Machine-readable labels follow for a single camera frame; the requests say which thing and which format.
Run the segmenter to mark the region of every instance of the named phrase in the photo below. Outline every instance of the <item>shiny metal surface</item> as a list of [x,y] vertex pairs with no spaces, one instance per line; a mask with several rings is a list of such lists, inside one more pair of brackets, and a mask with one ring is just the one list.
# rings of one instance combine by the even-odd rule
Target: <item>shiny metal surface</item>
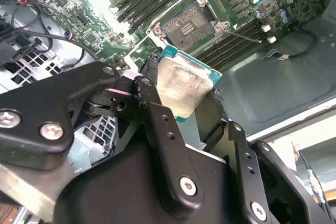
[[33,214],[51,222],[56,199],[75,175],[67,162],[50,171],[0,164],[0,188]]
[[188,118],[213,87],[209,72],[179,54],[163,58],[157,85],[162,104],[169,107],[174,116]]
[[0,112],[0,128],[14,128],[21,122],[21,117],[13,111]]

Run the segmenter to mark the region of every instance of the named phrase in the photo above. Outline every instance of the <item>black cable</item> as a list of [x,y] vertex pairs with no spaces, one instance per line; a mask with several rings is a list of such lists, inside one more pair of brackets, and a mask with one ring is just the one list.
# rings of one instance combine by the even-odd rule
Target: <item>black cable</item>
[[306,35],[310,36],[312,38],[312,41],[311,41],[309,47],[305,51],[303,51],[299,54],[296,54],[296,55],[290,55],[288,57],[289,59],[296,59],[296,58],[300,58],[302,56],[305,56],[315,47],[315,45],[317,44],[317,41],[318,41],[316,34],[314,34],[312,31],[305,30],[305,29],[302,29],[302,28],[300,28],[298,31],[302,32],[303,34],[306,34]]
[[[42,17],[39,17],[38,21],[39,21],[43,31],[47,35],[50,35],[50,32],[49,32],[48,28],[46,27],[46,25],[44,24]],[[52,49],[52,47],[54,46],[54,41],[51,38],[47,38],[47,39],[48,39],[48,48],[46,50],[36,49],[36,52],[38,54],[45,54],[45,53],[49,52]]]
[[306,166],[307,170],[311,170],[311,171],[312,171],[314,177],[317,179],[317,181],[318,181],[318,183],[319,183],[319,185],[320,185],[320,187],[321,187],[321,189],[322,189],[323,199],[325,200],[326,213],[327,213],[329,219],[336,223],[335,218],[334,218],[334,216],[332,215],[332,212],[331,212],[331,209],[330,209],[330,205],[329,205],[329,203],[328,203],[326,194],[324,193],[324,190],[323,190],[323,188],[322,188],[322,185],[321,185],[321,182],[320,182],[319,178],[317,177],[317,175],[316,175],[316,173],[314,172],[314,170],[312,169],[312,167],[309,165],[309,163],[308,163],[308,161],[306,160],[306,157],[304,156],[304,154],[302,153],[302,151],[299,151],[299,154],[300,154],[300,156],[301,156],[301,158],[302,158],[302,160],[303,160],[303,162],[304,162],[304,165]]
[[34,3],[38,8],[41,8],[41,6],[42,6],[42,7],[45,7],[47,9],[53,10],[59,17],[61,17],[63,19],[63,21],[67,25],[67,28],[68,28],[69,32],[73,33],[72,29],[71,29],[71,26],[70,26],[69,22],[67,21],[67,19],[64,18],[64,16],[59,11],[57,11],[54,7],[52,7],[50,5],[47,5],[47,4],[44,4],[44,3],[41,3],[41,2],[38,2],[36,0],[29,0],[29,1],[32,2],[32,3]]
[[[28,6],[28,5],[31,5],[31,3],[26,3],[26,4],[22,4],[22,5],[19,5],[18,7],[15,8],[15,10],[13,11],[12,13],[12,18],[11,18],[11,21],[10,21],[10,24],[14,27],[14,22],[15,22],[15,15],[16,13],[20,10],[20,8],[23,8],[25,6]],[[32,26],[33,24],[35,24],[40,18],[42,17],[42,12],[38,9],[37,10],[37,16],[36,18],[34,18],[31,22],[29,22],[27,25],[25,26],[22,26],[22,27],[18,27],[20,29],[24,29],[24,28],[27,28],[29,26]]]
[[48,35],[48,34],[41,34],[41,33],[36,33],[34,31],[27,31],[27,30],[23,30],[23,29],[16,29],[17,31],[19,31],[21,34],[26,34],[26,35],[30,35],[30,36],[36,36],[36,37],[43,37],[43,38],[51,38],[51,39],[58,39],[58,40],[63,40],[66,42],[69,42],[71,44],[74,44],[82,49],[84,49],[94,60],[99,61],[99,58],[97,57],[97,55],[88,47],[82,45],[81,43],[74,41],[74,40],[68,40],[65,37],[62,36],[57,36],[57,35]]
[[85,55],[85,50],[82,49],[82,54],[81,54],[80,58],[75,63],[65,65],[65,66],[61,67],[61,69],[62,70],[67,70],[67,69],[70,69],[70,68],[74,68],[76,65],[78,65],[84,59],[84,55]]

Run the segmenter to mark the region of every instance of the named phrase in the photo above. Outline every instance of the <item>metal bracket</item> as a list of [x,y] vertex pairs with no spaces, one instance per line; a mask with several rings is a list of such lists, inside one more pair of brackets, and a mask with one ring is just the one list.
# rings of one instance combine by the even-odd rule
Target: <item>metal bracket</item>
[[[94,62],[1,94],[0,162],[41,170],[60,166],[74,139],[71,116],[89,95],[119,79],[116,70]],[[71,113],[70,102],[76,104]]]
[[256,141],[251,148],[259,159],[267,201],[276,206],[275,217],[283,223],[333,223],[267,143]]

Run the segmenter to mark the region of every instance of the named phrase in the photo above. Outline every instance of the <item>capacitor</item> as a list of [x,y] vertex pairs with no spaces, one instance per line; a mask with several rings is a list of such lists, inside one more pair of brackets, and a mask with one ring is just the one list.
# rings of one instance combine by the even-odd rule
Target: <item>capacitor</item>
[[264,15],[261,12],[256,12],[256,17],[257,17],[257,19],[262,19],[264,17]]
[[283,19],[282,19],[282,22],[283,22],[284,24],[288,24],[288,23],[290,22],[290,18],[289,18],[289,17],[283,18]]
[[285,10],[280,10],[279,11],[279,16],[281,18],[286,18],[288,16],[288,13]]
[[260,0],[251,0],[251,2],[255,5],[259,4]]

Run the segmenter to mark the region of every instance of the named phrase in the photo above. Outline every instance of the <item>chip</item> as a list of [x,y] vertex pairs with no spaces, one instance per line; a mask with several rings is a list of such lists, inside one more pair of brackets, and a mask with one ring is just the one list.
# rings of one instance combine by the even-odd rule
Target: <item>chip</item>
[[89,43],[94,43],[97,39],[94,35],[92,34],[89,34],[87,37],[86,37],[86,40],[89,42]]
[[68,1],[67,0],[56,0],[56,3],[60,6],[60,7],[64,7],[67,5]]
[[188,50],[195,43],[214,34],[212,25],[196,2],[164,23],[161,29],[172,44],[182,51]]

